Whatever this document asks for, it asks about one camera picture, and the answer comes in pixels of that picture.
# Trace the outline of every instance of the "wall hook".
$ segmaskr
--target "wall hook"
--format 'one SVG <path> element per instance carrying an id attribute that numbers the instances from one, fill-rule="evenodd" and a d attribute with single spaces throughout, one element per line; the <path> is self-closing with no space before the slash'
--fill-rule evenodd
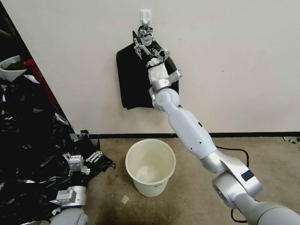
<path id="1" fill-rule="evenodd" d="M 148 25 L 151 20 L 151 10 L 141 10 L 141 23 Z"/>

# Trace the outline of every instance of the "white bucket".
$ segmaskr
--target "white bucket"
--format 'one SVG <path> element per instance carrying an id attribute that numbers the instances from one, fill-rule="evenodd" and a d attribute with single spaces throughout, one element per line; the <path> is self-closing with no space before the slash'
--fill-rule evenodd
<path id="1" fill-rule="evenodd" d="M 127 152 L 126 170 L 137 190 L 144 196 L 158 196 L 172 176 L 176 158 L 165 142 L 145 139 L 135 143 Z"/>
<path id="2" fill-rule="evenodd" d="M 27 69 L 24 70 L 5 70 L 3 68 L 8 67 L 12 63 L 16 63 L 21 61 L 20 56 L 14 56 L 11 58 L 8 58 L 2 62 L 0 62 L 0 77 L 4 80 L 9 80 L 12 82 L 14 79 L 16 79 L 20 74 L 24 73 Z"/>

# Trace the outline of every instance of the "black trash bag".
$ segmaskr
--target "black trash bag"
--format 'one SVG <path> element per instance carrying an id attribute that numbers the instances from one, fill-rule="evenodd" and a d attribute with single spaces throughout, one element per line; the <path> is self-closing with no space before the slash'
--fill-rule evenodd
<path id="1" fill-rule="evenodd" d="M 58 205 L 49 201 L 59 190 L 87 187 L 112 163 L 103 155 L 96 165 L 87 163 L 89 175 L 69 176 L 62 154 L 87 158 L 96 148 L 88 132 L 74 134 L 60 108 L 50 104 L 43 85 L 23 75 L 13 82 L 0 79 L 0 124 L 0 224 L 50 218 Z"/>

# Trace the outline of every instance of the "black baseboard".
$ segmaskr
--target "black baseboard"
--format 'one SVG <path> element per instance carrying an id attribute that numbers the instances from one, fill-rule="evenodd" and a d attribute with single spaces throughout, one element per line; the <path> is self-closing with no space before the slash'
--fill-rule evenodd
<path id="1" fill-rule="evenodd" d="M 210 133 L 212 138 L 300 137 L 300 132 Z M 106 138 L 177 138 L 175 133 L 90 134 L 90 139 Z"/>

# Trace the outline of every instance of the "black cable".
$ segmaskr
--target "black cable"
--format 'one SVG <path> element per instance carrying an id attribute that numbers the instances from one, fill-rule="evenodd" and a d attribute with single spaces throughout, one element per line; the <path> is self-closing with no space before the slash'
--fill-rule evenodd
<path id="1" fill-rule="evenodd" d="M 230 215 L 232 220 L 236 223 L 247 223 L 247 220 L 236 220 L 235 218 L 233 218 L 233 209 L 231 210 Z"/>
<path id="2" fill-rule="evenodd" d="M 245 155 L 246 155 L 246 159 L 247 159 L 247 162 L 246 162 L 246 166 L 249 168 L 249 154 L 248 152 L 246 152 L 244 149 L 240 149 L 240 148 L 224 148 L 224 147 L 219 147 L 219 146 L 216 146 L 217 148 L 219 149 L 224 149 L 224 150 L 231 150 L 231 151 L 241 151 L 241 152 L 244 152 Z"/>
<path id="3" fill-rule="evenodd" d="M 250 160 L 249 160 L 249 154 L 247 151 L 245 151 L 244 149 L 240 149 L 240 148 L 224 148 L 224 147 L 219 147 L 219 146 L 216 146 L 217 148 L 219 149 L 224 149 L 224 150 L 231 150 L 231 151 L 241 151 L 241 152 L 244 152 L 245 155 L 246 155 L 246 159 L 247 159 L 247 162 L 246 162 L 246 166 L 249 168 L 249 163 L 250 163 Z M 230 212 L 230 215 L 231 215 L 231 219 L 236 222 L 236 223 L 247 223 L 247 220 L 236 220 L 234 217 L 233 217 L 233 209 L 231 210 Z"/>

